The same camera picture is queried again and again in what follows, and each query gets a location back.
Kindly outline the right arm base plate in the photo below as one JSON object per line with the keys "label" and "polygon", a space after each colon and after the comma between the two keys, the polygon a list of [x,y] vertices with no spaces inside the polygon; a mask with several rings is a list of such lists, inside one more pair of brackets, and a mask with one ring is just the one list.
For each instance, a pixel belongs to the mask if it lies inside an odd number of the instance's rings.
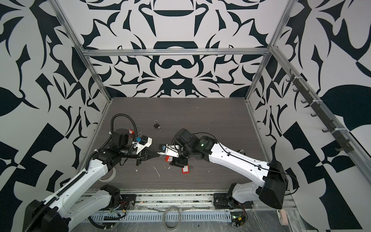
{"label": "right arm base plate", "polygon": [[245,203],[239,203],[232,197],[227,197],[226,193],[214,193],[213,194],[213,206],[216,209],[234,209],[234,208],[244,208],[252,209],[253,201],[247,201]]}

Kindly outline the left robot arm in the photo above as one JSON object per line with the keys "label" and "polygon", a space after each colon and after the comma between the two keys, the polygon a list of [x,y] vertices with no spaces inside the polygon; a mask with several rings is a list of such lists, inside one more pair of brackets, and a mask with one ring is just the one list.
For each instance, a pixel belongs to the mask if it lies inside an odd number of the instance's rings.
{"label": "left robot arm", "polygon": [[[115,130],[117,117],[127,118],[134,128]],[[70,232],[74,227],[100,209],[116,207],[119,202],[119,189],[105,185],[93,196],[77,203],[77,200],[100,178],[108,174],[122,159],[135,159],[140,165],[143,161],[159,157],[151,149],[152,138],[138,136],[134,120],[126,114],[116,114],[110,122],[110,136],[95,150],[85,167],[66,185],[43,201],[34,200],[25,211],[24,232]]]}

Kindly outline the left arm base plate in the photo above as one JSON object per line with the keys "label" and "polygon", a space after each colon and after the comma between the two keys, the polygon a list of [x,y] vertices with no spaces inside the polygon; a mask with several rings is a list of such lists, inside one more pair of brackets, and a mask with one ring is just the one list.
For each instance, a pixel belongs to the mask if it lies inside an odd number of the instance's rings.
{"label": "left arm base plate", "polygon": [[121,194],[118,202],[114,203],[114,210],[131,210],[136,205],[136,194]]}

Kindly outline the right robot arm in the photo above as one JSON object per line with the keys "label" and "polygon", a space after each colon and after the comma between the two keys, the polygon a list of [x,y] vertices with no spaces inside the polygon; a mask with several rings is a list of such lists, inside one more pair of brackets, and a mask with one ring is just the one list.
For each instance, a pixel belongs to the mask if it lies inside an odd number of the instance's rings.
{"label": "right robot arm", "polygon": [[227,199],[233,203],[245,203],[257,197],[265,205],[281,210],[284,198],[288,196],[288,181],[295,180],[283,165],[273,159],[261,161],[234,151],[218,141],[210,133],[191,133],[182,128],[168,145],[161,145],[166,156],[173,159],[171,164],[184,168],[188,159],[195,157],[224,166],[248,178],[250,184],[232,184]]}

